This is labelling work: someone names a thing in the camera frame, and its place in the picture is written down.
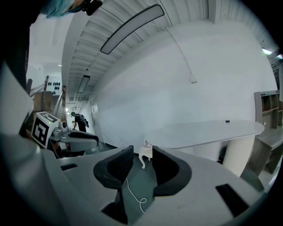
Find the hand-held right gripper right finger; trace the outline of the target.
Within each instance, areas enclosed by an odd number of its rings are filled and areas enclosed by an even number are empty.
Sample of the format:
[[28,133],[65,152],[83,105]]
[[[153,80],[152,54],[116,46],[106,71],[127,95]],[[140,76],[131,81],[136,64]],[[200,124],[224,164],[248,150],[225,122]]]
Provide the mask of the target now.
[[157,146],[152,147],[152,153],[152,166],[157,179],[153,196],[173,196],[185,188],[192,177],[188,163]]

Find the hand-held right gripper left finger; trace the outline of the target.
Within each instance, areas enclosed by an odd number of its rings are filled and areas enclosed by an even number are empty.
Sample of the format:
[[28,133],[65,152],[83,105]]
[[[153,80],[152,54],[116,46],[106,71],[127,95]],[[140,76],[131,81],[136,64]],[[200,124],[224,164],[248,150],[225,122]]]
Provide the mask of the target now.
[[95,178],[106,188],[120,190],[134,163],[134,147],[105,158],[94,166]]

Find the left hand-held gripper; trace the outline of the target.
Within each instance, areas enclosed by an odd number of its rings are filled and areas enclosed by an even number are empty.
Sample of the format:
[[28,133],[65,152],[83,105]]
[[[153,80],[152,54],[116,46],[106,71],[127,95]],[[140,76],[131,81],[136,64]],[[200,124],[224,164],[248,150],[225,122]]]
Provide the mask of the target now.
[[77,154],[93,149],[99,143],[97,136],[78,130],[71,131],[64,121],[48,112],[34,114],[31,137],[41,147],[52,149],[56,157],[59,157],[59,152],[54,146],[59,147],[61,151]]

